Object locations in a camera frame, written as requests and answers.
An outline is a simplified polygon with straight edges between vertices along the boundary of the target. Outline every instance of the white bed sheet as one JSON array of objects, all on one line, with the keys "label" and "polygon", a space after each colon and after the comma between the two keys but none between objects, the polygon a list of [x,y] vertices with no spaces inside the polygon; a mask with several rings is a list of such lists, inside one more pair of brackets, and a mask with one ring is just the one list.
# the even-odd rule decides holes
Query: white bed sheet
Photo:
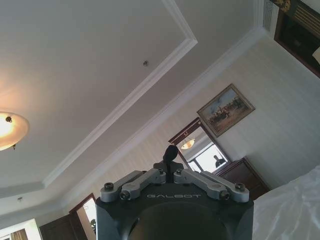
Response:
[{"label": "white bed sheet", "polygon": [[254,201],[253,240],[320,240],[320,165]]}]

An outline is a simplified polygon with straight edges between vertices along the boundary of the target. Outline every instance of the logo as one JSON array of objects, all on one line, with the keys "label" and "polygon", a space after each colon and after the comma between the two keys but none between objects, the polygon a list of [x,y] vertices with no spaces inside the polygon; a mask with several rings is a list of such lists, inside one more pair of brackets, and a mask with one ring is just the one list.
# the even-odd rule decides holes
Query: logo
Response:
[{"label": "logo", "polygon": [[201,194],[148,194],[146,197],[149,199],[198,199]]}]

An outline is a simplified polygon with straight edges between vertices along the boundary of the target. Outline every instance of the curtain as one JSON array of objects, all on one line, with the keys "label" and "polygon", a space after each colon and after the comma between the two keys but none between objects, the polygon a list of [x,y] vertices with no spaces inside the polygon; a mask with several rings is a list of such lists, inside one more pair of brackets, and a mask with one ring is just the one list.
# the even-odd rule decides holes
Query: curtain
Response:
[{"label": "curtain", "polygon": [[26,230],[22,229],[11,233],[12,240],[28,240]]}]

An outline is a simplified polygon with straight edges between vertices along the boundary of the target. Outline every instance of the gold picture frame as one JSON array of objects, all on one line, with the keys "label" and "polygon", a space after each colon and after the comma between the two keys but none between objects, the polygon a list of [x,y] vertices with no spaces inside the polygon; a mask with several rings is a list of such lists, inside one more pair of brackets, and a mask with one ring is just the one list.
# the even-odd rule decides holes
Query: gold picture frame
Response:
[{"label": "gold picture frame", "polygon": [[221,136],[255,110],[245,96],[230,84],[197,111],[216,137]]}]

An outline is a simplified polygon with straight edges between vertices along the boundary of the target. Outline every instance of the dome light fixture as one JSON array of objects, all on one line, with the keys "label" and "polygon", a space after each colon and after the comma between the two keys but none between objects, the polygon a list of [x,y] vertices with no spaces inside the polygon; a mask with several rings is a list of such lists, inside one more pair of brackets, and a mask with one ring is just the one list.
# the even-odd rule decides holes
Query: dome light fixture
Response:
[{"label": "dome light fixture", "polygon": [[16,145],[29,131],[29,122],[12,112],[0,112],[0,151]]},{"label": "dome light fixture", "polygon": [[182,145],[181,149],[182,150],[186,150],[186,149],[190,149],[192,148],[192,146],[195,144],[195,139],[191,139],[189,141],[187,141],[185,144]]}]

